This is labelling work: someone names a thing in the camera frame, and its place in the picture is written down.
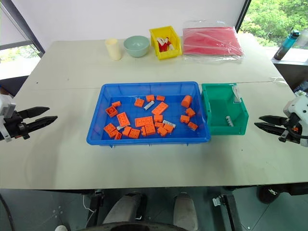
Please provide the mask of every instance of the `green plastic bin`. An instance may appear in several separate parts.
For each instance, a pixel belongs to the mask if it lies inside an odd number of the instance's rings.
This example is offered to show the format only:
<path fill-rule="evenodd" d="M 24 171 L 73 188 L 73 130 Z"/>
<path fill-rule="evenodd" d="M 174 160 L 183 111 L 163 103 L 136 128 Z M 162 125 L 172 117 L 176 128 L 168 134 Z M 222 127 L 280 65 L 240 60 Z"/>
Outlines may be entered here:
<path fill-rule="evenodd" d="M 234 102 L 232 86 L 236 83 L 202 84 L 202 100 L 207 115 L 207 124 L 212 135 L 244 135 L 248 112 L 243 99 Z M 228 125 L 230 116 L 234 127 Z"/>

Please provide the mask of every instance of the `green foliage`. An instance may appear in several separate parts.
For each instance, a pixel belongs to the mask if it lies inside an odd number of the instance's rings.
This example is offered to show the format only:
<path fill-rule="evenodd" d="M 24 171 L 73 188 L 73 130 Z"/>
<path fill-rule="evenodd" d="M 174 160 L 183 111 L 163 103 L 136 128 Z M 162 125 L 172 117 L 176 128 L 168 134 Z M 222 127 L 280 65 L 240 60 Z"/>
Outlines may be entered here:
<path fill-rule="evenodd" d="M 0 61 L 4 63 L 14 61 L 19 58 L 35 58 L 38 56 L 37 52 L 38 51 L 36 49 L 33 49 L 30 45 L 14 47 L 0 51 Z"/>
<path fill-rule="evenodd" d="M 262 46 L 280 46 L 292 27 L 308 28 L 307 0 L 252 0 L 240 30 Z"/>

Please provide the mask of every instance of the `light green bowl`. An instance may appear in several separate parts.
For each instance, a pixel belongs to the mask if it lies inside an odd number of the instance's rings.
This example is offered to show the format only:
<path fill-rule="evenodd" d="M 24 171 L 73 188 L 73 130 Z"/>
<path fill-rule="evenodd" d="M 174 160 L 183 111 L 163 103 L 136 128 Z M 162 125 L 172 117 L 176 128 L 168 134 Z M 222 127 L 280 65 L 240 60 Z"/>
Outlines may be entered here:
<path fill-rule="evenodd" d="M 138 58 L 144 56 L 150 47 L 150 41 L 145 36 L 132 36 L 124 41 L 124 47 L 128 54 L 132 57 Z"/>

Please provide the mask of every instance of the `orange lego brick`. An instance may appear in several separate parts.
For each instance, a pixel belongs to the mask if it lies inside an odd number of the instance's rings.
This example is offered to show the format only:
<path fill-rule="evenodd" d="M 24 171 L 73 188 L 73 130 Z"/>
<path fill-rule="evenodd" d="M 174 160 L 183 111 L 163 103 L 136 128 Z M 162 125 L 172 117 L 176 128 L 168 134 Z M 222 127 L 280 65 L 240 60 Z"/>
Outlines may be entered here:
<path fill-rule="evenodd" d="M 168 104 L 164 103 L 164 102 L 161 102 L 156 108 L 154 108 L 152 110 L 152 113 L 154 115 L 160 115 L 162 114 L 167 108 L 168 108 Z"/>
<path fill-rule="evenodd" d="M 130 122 L 129 122 L 125 112 L 117 114 L 116 117 L 117 117 L 121 127 L 125 127 L 125 126 L 130 125 Z"/>
<path fill-rule="evenodd" d="M 138 139 L 139 138 L 139 134 L 140 134 L 140 130 L 132 128 L 130 130 L 130 133 L 129 133 L 128 137 L 131 137 L 131 138 L 134 138 L 134 139 Z"/>
<path fill-rule="evenodd" d="M 105 111 L 111 118 L 118 114 L 116 108 L 113 106 L 106 108 Z"/>
<path fill-rule="evenodd" d="M 185 123 L 185 124 L 188 124 L 188 122 L 189 122 L 189 116 L 187 116 L 187 115 L 181 115 L 181 118 L 180 118 L 180 121 L 181 121 L 181 123 Z"/>
<path fill-rule="evenodd" d="M 163 122 L 163 115 L 154 115 L 154 122 Z"/>
<path fill-rule="evenodd" d="M 194 124 L 193 122 L 189 122 L 188 126 L 194 131 L 196 131 L 196 129 L 198 128 L 198 125 Z"/>
<path fill-rule="evenodd" d="M 115 140 L 120 140 L 122 137 L 122 134 L 120 132 L 117 132 L 117 134 L 115 135 Z"/>
<path fill-rule="evenodd" d="M 163 123 L 159 123 L 159 122 L 155 122 L 155 124 L 154 124 L 154 127 L 157 127 L 157 128 L 163 127 L 163 126 L 164 126 L 164 124 Z"/>
<path fill-rule="evenodd" d="M 160 134 L 162 137 L 166 136 L 168 131 L 166 129 L 164 129 L 163 127 L 159 127 L 157 129 L 157 133 Z"/>
<path fill-rule="evenodd" d="M 147 96 L 146 96 L 146 101 L 147 101 L 147 102 L 155 101 L 154 95 L 147 95 Z"/>
<path fill-rule="evenodd" d="M 145 127 L 141 127 L 141 134 L 142 134 L 143 136 L 146 136 Z"/>
<path fill-rule="evenodd" d="M 142 99 L 136 99 L 134 105 L 135 105 L 136 107 L 142 107 L 143 104 L 144 104 L 144 100 L 142 100 Z"/>
<path fill-rule="evenodd" d="M 116 127 L 112 123 L 104 127 L 104 131 L 107 132 L 108 134 L 114 130 L 116 130 Z"/>
<path fill-rule="evenodd" d="M 183 107 L 189 108 L 189 106 L 191 105 L 191 102 L 192 102 L 192 101 L 193 101 L 193 98 L 192 98 L 190 95 L 186 95 L 186 96 L 184 97 L 184 99 L 182 100 L 181 105 L 182 105 Z"/>
<path fill-rule="evenodd" d="M 117 133 L 118 133 L 118 131 L 114 130 L 114 131 L 108 133 L 108 135 L 109 135 L 110 138 L 112 138 L 112 137 L 115 137 Z"/>
<path fill-rule="evenodd" d="M 161 95 L 157 95 L 156 99 L 159 100 L 159 101 L 165 101 L 165 97 L 161 96 Z"/>
<path fill-rule="evenodd" d="M 196 112 L 194 112 L 194 110 L 191 109 L 191 108 L 187 108 L 186 111 L 185 111 L 185 113 L 186 113 L 189 117 L 193 117 L 193 116 L 196 115 Z"/>
<path fill-rule="evenodd" d="M 156 133 L 154 124 L 148 124 L 148 125 L 145 125 L 144 127 L 145 127 L 147 136 L 154 135 Z"/>
<path fill-rule="evenodd" d="M 124 131 L 122 131 L 122 134 L 123 134 L 124 136 L 128 136 L 130 130 L 131 130 L 131 127 L 129 127 L 129 126 L 125 127 L 125 128 L 124 128 Z"/>
<path fill-rule="evenodd" d="M 116 102 L 113 102 L 111 105 L 113 107 L 119 107 L 119 106 L 121 106 L 121 102 L 120 101 L 116 101 Z"/>
<path fill-rule="evenodd" d="M 164 124 L 164 129 L 166 129 L 168 133 L 171 133 L 173 130 L 173 127 L 170 124 Z"/>
<path fill-rule="evenodd" d="M 153 123 L 153 118 L 152 116 L 147 116 L 147 117 L 140 117 L 140 118 L 135 118 L 135 126 L 142 127 L 147 124 L 152 124 Z"/>

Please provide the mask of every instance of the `blue plastic tray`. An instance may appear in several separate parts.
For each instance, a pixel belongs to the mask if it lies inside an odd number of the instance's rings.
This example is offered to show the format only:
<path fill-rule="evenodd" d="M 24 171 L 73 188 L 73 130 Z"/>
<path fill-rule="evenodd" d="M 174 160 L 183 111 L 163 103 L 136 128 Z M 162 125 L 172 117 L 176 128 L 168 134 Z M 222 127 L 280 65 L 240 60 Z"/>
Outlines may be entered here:
<path fill-rule="evenodd" d="M 155 104 L 147 111 L 134 106 L 137 98 L 144 99 L 146 95 L 165 96 L 165 103 L 169 105 L 162 115 L 164 119 L 176 124 L 176 128 L 171 134 L 161 137 L 159 134 L 142 136 L 139 139 L 131 139 L 122 136 L 120 140 L 111 139 L 103 128 L 112 123 L 119 126 L 117 117 L 112 118 L 105 112 L 112 102 L 121 101 L 121 106 L 117 107 L 119 113 L 126 112 L 131 127 L 135 127 L 135 118 L 153 116 L 151 111 L 160 103 L 155 100 Z M 185 95 L 191 95 L 193 101 L 191 108 L 196 112 L 196 116 L 191 121 L 199 127 L 196 131 L 191 130 L 187 124 L 180 122 L 180 115 L 185 115 L 185 107 L 181 102 Z M 196 82 L 158 82 L 158 83 L 122 83 L 105 84 L 102 86 L 93 119 L 87 136 L 87 142 L 91 145 L 131 145 L 131 144 L 167 144 L 167 143 L 201 143 L 207 142 L 211 138 L 205 120 L 205 112 L 202 107 L 201 94 Z"/>

